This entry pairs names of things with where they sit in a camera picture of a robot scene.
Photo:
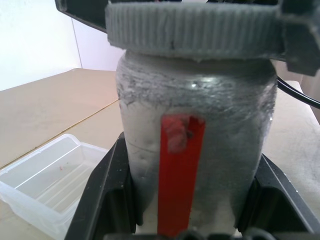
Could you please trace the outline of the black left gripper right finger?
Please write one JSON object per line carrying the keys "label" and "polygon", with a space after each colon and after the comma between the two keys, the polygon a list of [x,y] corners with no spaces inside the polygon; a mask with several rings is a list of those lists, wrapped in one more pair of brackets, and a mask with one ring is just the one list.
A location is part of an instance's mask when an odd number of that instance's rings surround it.
{"label": "black left gripper right finger", "polygon": [[261,156],[241,217],[240,233],[258,228],[278,240],[320,240],[320,221],[283,171]]}

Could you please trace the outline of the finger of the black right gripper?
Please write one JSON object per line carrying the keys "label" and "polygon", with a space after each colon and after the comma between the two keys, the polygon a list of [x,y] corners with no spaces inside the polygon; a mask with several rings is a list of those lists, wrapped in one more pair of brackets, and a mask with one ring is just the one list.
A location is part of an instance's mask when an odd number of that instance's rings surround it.
{"label": "finger of the black right gripper", "polygon": [[293,73],[315,76],[320,70],[320,0],[279,0],[282,53],[275,60]]}
{"label": "finger of the black right gripper", "polygon": [[54,0],[59,12],[106,33],[105,8],[108,0]]}

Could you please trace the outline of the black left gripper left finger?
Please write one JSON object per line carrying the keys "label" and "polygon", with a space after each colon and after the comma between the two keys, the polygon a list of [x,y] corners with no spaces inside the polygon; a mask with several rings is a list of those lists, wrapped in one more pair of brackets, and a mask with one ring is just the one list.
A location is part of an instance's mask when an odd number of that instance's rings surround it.
{"label": "black left gripper left finger", "polygon": [[103,240],[136,231],[135,201],[123,133],[94,168],[64,240]]}

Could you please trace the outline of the grey jar with red strip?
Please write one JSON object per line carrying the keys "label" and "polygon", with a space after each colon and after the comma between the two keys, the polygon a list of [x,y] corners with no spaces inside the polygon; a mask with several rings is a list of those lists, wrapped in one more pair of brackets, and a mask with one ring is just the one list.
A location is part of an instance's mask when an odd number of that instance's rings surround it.
{"label": "grey jar with red strip", "polygon": [[198,147],[188,227],[232,234],[257,171],[277,95],[269,60],[207,60],[126,51],[116,86],[142,233],[158,228],[161,120],[175,149]]}

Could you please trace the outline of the grey ribbed jar lid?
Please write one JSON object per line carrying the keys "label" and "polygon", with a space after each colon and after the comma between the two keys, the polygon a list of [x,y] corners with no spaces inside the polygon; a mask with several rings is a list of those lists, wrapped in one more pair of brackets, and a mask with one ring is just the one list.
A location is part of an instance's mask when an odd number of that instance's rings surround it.
{"label": "grey ribbed jar lid", "polygon": [[109,43],[141,54],[206,59],[270,59],[284,54],[275,5],[125,2],[106,6]]}

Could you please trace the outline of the clear plastic box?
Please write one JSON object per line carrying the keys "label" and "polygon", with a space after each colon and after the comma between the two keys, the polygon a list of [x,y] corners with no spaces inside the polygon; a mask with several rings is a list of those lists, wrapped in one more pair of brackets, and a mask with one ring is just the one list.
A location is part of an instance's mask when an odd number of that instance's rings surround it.
{"label": "clear plastic box", "polygon": [[90,174],[108,150],[64,134],[0,170],[0,200],[64,240]]}

